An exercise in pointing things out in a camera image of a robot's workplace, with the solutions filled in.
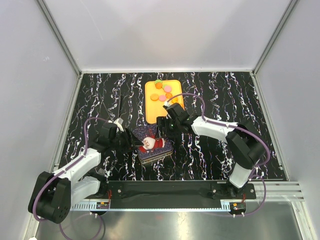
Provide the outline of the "gold tin lid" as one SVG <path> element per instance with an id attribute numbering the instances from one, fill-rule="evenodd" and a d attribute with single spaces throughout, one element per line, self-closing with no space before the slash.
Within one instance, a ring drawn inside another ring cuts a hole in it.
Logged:
<path id="1" fill-rule="evenodd" d="M 144 143 L 144 146 L 137 148 L 138 154 L 160 154 L 173 151 L 172 142 L 164 138 L 156 138 L 156 124 L 139 126 L 134 129 L 133 134 Z"/>

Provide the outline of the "decorated cookie tin box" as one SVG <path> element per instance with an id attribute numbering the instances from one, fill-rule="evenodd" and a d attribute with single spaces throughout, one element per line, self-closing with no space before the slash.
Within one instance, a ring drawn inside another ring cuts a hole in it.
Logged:
<path id="1" fill-rule="evenodd" d="M 158 160 L 162 160 L 165 157 L 170 156 L 173 153 L 173 151 L 169 151 L 169 152 L 163 152 L 163 153 L 159 153 L 159 154 L 148 154 L 148 153 L 144 153 L 144 154 L 138 154 L 138 158 L 139 161 L 142 165 L 144 166 L 148 166 L 151 165 L 155 162 L 157 162 Z"/>

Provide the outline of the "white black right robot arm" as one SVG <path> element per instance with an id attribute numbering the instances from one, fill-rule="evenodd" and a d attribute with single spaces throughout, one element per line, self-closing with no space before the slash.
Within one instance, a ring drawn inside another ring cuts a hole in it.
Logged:
<path id="1" fill-rule="evenodd" d="M 164 105 L 165 116 L 156 118 L 156 134 L 159 138 L 174 138 L 180 134 L 205 136 L 227 144 L 235 165 L 227 180 L 215 195 L 224 198 L 241 198 L 253 169 L 269 150 L 248 121 L 241 123 L 213 120 L 195 113 L 189 114 L 180 104 Z"/>

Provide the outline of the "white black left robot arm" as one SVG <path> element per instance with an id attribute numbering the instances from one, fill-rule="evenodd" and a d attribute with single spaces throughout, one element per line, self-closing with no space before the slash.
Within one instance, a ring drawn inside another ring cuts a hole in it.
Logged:
<path id="1" fill-rule="evenodd" d="M 84 152 L 65 166 L 42 172 L 36 180 L 28 211 L 41 221 L 60 224 L 71 208 L 89 196 L 103 198 L 108 193 L 102 173 L 90 173 L 108 151 L 129 153 L 143 146 L 133 132 L 117 121 L 105 122 L 92 142 L 85 140 Z"/>

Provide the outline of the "metal tongs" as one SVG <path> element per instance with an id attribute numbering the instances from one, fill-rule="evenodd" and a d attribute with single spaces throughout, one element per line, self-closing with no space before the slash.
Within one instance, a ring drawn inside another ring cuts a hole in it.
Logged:
<path id="1" fill-rule="evenodd" d="M 100 102 L 101 102 L 102 106 L 104 107 L 104 109 L 105 109 L 105 111 L 106 111 L 106 113 L 107 113 L 107 115 L 108 115 L 108 118 L 109 118 L 110 120 L 115 120 L 115 119 L 118 119 L 118 118 L 121 117 L 122 99 L 123 99 L 123 97 L 122 97 L 122 92 L 121 92 L 121 89 L 119 88 L 119 89 L 118 89 L 118 102 L 116 103 L 116 106 L 117 106 L 117 115 L 116 115 L 115 117 L 113 117 L 113 116 L 110 114 L 110 111 L 109 111 L 109 109 L 107 108 L 104 100 L 101 99 Z"/>

